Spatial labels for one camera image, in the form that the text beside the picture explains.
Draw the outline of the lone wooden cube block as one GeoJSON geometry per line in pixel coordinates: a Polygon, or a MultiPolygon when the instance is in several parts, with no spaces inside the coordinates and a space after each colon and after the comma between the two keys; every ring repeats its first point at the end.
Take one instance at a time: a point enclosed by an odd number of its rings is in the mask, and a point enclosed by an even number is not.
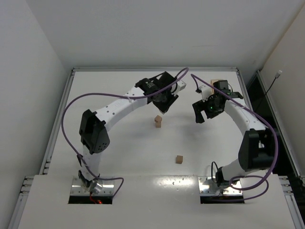
{"type": "Polygon", "coordinates": [[[183,156],[177,155],[175,159],[176,164],[182,164],[183,163],[183,156]]]}

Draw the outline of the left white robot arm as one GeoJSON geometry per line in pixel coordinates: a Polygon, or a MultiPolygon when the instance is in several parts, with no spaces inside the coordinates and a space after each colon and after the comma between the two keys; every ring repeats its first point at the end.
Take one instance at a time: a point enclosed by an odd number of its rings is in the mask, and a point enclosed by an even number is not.
{"type": "Polygon", "coordinates": [[[82,114],[79,134],[83,155],[79,157],[79,178],[87,190],[94,189],[98,182],[101,153],[110,144],[108,132],[111,128],[131,112],[150,103],[161,113],[166,113],[185,87],[183,80],[163,72],[140,80],[123,98],[97,111],[86,110],[82,114]]]}

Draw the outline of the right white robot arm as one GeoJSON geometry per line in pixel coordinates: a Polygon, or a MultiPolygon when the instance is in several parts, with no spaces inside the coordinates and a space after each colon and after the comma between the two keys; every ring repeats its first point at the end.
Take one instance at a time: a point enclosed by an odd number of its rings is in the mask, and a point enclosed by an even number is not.
{"type": "Polygon", "coordinates": [[[238,151],[238,158],[230,164],[220,167],[215,173],[217,186],[240,178],[249,177],[251,173],[266,170],[262,179],[248,187],[248,190],[261,185],[271,175],[279,154],[279,143],[276,131],[261,116],[245,104],[240,92],[230,89],[227,80],[218,80],[212,84],[198,86],[196,92],[201,100],[193,104],[195,120],[202,124],[205,113],[208,119],[226,112],[240,130],[243,139],[238,151]]]}

